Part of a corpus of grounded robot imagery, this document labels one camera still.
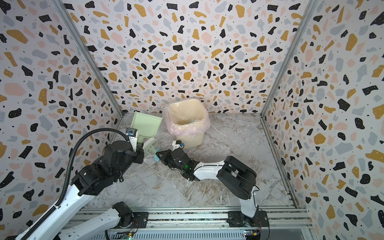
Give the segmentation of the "green dustpan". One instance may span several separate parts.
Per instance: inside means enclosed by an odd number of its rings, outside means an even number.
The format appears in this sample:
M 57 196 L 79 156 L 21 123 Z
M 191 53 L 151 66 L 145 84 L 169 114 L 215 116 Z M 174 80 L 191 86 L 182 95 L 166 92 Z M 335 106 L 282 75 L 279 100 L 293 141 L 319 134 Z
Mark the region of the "green dustpan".
M 131 128 L 138 131 L 138 142 L 143 143 L 144 139 L 156 136 L 163 118 L 135 112 Z

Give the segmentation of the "green hand brush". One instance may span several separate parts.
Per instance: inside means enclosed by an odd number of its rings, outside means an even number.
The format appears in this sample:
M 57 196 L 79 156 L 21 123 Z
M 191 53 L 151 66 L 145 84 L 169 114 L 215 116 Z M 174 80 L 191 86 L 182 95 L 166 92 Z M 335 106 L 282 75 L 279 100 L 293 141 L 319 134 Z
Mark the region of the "green hand brush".
M 149 138 L 144 142 L 143 150 L 145 155 L 155 154 L 158 151 L 158 141 L 156 138 Z

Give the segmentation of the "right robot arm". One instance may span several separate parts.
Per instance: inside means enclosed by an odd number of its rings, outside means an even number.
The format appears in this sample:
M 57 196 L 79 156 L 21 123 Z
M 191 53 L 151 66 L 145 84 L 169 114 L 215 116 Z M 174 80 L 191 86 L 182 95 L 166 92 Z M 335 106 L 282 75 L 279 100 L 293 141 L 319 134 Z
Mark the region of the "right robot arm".
M 233 156 L 217 163 L 203 163 L 188 157 L 183 149 L 156 152 L 159 160 L 189 181 L 218 180 L 240 200 L 240 211 L 229 211 L 230 227 L 268 227 L 269 219 L 256 202 L 257 174 Z

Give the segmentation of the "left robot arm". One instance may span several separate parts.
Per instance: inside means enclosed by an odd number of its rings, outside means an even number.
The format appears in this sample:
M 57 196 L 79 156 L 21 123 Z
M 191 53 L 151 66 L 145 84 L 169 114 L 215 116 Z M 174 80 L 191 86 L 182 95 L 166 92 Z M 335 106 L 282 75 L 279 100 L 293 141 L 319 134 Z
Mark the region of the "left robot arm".
M 65 229 L 73 216 L 106 187 L 122 181 L 132 164 L 144 161 L 143 144 L 134 148 L 129 141 L 116 141 L 105 147 L 104 155 L 84 167 L 71 180 L 65 193 L 27 230 L 10 240 L 85 240 L 114 227 L 138 226 L 133 211 L 119 202 L 99 216 Z

